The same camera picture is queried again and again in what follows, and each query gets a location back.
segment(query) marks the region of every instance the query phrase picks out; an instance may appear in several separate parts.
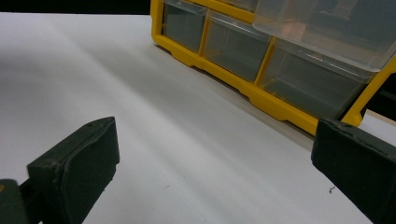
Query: yellow storage organizer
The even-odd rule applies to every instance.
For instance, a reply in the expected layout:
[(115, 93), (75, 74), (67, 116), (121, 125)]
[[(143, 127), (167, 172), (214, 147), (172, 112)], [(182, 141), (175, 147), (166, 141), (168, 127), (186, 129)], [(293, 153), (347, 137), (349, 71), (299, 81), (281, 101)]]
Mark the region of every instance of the yellow storage organizer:
[[(188, 17), (183, 21), (183, 24), (187, 24), (186, 29), (192, 29), (186, 32), (186, 36), (173, 37), (173, 34), (177, 32), (177, 29), (183, 29), (183, 27), (167, 26), (166, 22), (164, 22), (164, 20), (174, 20), (174, 18), (168, 18), (164, 15), (165, 10), (173, 10), (171, 7), (167, 8), (165, 6), (172, 5), (172, 2), (173, 4), (187, 5), (187, 10), (193, 12), (197, 16), (196, 19)], [(308, 62), (306, 60), (309, 59), (300, 58), (298, 53), (296, 53), (303, 49), (298, 49), (297, 47), (289, 46), (288, 44), (282, 44), (281, 41), (277, 41), (274, 37), (261, 35), (248, 29), (244, 22), (247, 24), (253, 23), (254, 14), (252, 12), (238, 7), (233, 7), (217, 0), (190, 0), (189, 2), (175, 0), (151, 0), (150, 15), (152, 18), (151, 35), (154, 42), (164, 49), (169, 50), (172, 56), (177, 60), (187, 66), (195, 66), (203, 69), (238, 89), (242, 94), (246, 95), (253, 105), (275, 119), (287, 120), (308, 133), (315, 135), (318, 125), (318, 116), (312, 115), (313, 113), (308, 113), (296, 107), (295, 103), (288, 103), (285, 98), (276, 96), (273, 92), (270, 93), (271, 91), (265, 91), (265, 84), (268, 83), (268, 77), (272, 72), (269, 70), (271, 70), (272, 67), (276, 67), (273, 64), (270, 64), (271, 58), (282, 57), (283, 55), (283, 57), (289, 59), (289, 63), (304, 64)], [(234, 25), (242, 28), (236, 30)], [(224, 32), (230, 34), (230, 43), (233, 43), (233, 39), (240, 38), (238, 35), (239, 33), (244, 33), (246, 34), (246, 38), (250, 38), (247, 41), (257, 41), (257, 43), (261, 43), (265, 47), (265, 49), (263, 49), (263, 54), (259, 54), (259, 56), (254, 53), (252, 54), (248, 49), (241, 49), (243, 46), (235, 46), (235, 48), (232, 49), (233, 53), (242, 52), (242, 54), (246, 54), (246, 60), (254, 59), (252, 57), (260, 57), (259, 66), (257, 71), (255, 71), (257, 72), (257, 76), (252, 76), (251, 72), (249, 74), (244, 74), (243, 72), (242, 74), (239, 74), (239, 71), (248, 71), (249, 68), (244, 68), (244, 70), (238, 70), (238, 67), (233, 68), (232, 59), (235, 56), (231, 54), (221, 55), (224, 51), (217, 49), (216, 44), (211, 44), (210, 41), (207, 40), (209, 36), (222, 35)], [(387, 78), (393, 73), (396, 73), (396, 57), (393, 57), (388, 65), (382, 71), (377, 73), (373, 79), (368, 80), (367, 85), (361, 85), (361, 89), (357, 89), (359, 92), (358, 97), (356, 99), (352, 99), (352, 105), (348, 105), (346, 107), (346, 111), (342, 113), (341, 121), (358, 126), (362, 121), (361, 111)]]

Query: plastic drawer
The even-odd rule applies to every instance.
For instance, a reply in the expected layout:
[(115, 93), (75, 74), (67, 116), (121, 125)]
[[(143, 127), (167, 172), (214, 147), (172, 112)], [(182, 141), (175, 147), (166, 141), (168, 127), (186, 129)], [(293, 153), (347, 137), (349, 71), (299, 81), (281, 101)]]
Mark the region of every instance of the plastic drawer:
[(204, 57), (235, 75), (253, 82), (267, 51), (270, 36), (250, 24), (208, 11), (210, 20)]
[(373, 73), (277, 40), (261, 87), (316, 118), (339, 119)]
[(219, 0), (219, 1), (251, 12), (254, 12), (256, 10), (257, 3), (259, 2), (259, 0)]
[(164, 0), (163, 35), (198, 52), (206, 8), (179, 0)]
[(394, 0), (260, 0), (254, 27), (378, 72), (396, 51)]

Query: white surface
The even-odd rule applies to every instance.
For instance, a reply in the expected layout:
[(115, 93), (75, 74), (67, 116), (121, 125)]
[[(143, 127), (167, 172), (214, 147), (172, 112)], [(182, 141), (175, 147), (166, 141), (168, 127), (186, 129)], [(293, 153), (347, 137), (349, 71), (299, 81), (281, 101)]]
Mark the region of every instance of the white surface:
[(312, 137), (156, 47), (149, 16), (0, 21), (0, 178), (115, 116), (121, 163), (85, 223), (369, 223)]

